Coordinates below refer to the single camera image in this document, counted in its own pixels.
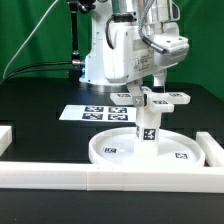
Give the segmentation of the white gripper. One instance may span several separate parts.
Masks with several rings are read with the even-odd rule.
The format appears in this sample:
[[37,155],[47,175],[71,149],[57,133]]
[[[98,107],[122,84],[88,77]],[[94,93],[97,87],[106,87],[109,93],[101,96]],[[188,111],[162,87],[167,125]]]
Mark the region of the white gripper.
[[140,81],[134,81],[153,74],[153,91],[165,92],[167,68],[175,66],[186,58],[188,39],[179,36],[177,25],[165,25],[165,33],[149,36],[167,53],[161,54],[146,45],[138,34],[138,28],[129,23],[112,23],[109,32],[113,49],[103,43],[104,74],[110,83],[128,83],[127,89],[135,107],[145,105]]

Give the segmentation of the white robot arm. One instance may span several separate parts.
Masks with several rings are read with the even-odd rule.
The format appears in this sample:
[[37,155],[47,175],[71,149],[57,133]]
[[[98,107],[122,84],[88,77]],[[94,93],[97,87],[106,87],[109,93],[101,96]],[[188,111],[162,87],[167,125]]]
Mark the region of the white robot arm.
[[173,0],[96,0],[91,50],[80,81],[117,90],[126,86],[136,107],[144,105],[142,79],[162,86],[166,70],[186,58],[188,39],[179,34]]

